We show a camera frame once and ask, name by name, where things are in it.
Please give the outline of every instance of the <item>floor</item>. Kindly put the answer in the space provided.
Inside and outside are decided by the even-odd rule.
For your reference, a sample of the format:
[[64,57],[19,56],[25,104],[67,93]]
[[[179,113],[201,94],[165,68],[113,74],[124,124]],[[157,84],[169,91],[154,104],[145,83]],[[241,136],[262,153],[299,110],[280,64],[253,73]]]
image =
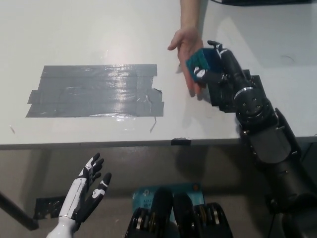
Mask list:
[[[96,152],[105,158],[102,172],[112,172],[112,180],[106,198],[76,238],[123,237],[135,189],[187,181],[201,182],[206,202],[221,204],[235,238],[267,237],[271,215],[264,194],[268,188],[249,153],[238,145],[0,151],[0,190],[33,215],[35,198],[65,195]],[[275,221],[271,238],[283,237],[279,219]],[[56,224],[57,219],[41,220],[40,229],[30,232],[0,210],[0,238],[44,238]]]

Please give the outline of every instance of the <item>black cable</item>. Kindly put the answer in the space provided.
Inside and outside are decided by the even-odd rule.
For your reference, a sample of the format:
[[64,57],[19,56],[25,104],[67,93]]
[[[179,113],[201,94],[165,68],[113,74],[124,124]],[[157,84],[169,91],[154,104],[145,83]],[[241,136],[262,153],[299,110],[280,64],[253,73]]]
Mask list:
[[272,232],[272,229],[273,229],[273,224],[274,224],[274,219],[275,219],[275,214],[273,215],[272,217],[272,221],[271,221],[271,225],[269,227],[269,231],[268,231],[268,234],[267,234],[267,238],[269,238],[271,236],[271,232]]
[[302,162],[304,161],[304,159],[306,159],[308,152],[311,150],[312,146],[313,146],[313,143],[310,143],[307,150],[305,151],[305,153],[302,156],[302,160],[301,160]]
[[222,4],[222,5],[228,5],[228,6],[262,6],[262,5],[281,5],[281,4],[303,4],[303,3],[310,3],[311,0],[303,1],[303,0],[259,0],[259,1],[237,1],[235,3],[230,2],[221,2],[221,0],[211,0],[215,3]]

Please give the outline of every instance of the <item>white robotic hand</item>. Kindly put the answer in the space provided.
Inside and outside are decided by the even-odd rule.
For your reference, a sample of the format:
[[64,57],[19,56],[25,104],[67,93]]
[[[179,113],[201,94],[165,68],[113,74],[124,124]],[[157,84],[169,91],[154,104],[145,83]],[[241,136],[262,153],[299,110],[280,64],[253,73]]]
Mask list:
[[73,238],[81,223],[90,216],[102,200],[110,183],[111,173],[104,176],[93,194],[85,201],[90,185],[101,176],[99,171],[103,167],[104,159],[98,160],[99,157],[99,153],[92,157],[74,180],[59,213],[58,225],[47,238]]

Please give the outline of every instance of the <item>black robotic arm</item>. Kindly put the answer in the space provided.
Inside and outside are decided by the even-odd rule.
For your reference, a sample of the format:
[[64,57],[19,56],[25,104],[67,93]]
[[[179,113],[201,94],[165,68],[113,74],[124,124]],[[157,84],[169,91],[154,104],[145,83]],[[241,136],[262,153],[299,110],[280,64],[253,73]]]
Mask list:
[[[317,187],[300,162],[301,149],[285,117],[272,107],[264,90],[245,76],[232,51],[218,42],[208,43],[217,50],[223,81],[232,89],[241,138],[253,153],[256,168],[265,175],[276,211],[284,214],[285,236],[317,237]],[[195,74],[202,82],[213,76],[197,67]]]

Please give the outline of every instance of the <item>white table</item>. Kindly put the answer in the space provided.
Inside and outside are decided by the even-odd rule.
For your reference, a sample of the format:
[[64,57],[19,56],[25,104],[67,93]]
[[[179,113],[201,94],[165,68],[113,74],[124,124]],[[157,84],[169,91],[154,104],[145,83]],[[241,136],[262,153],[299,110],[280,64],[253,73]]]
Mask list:
[[[235,142],[234,114],[189,96],[167,46],[179,28],[179,1],[3,0],[0,2],[0,148]],[[230,48],[261,76],[296,137],[317,141],[317,4],[231,7],[208,3],[203,40]],[[44,65],[155,63],[164,117],[25,118]]]

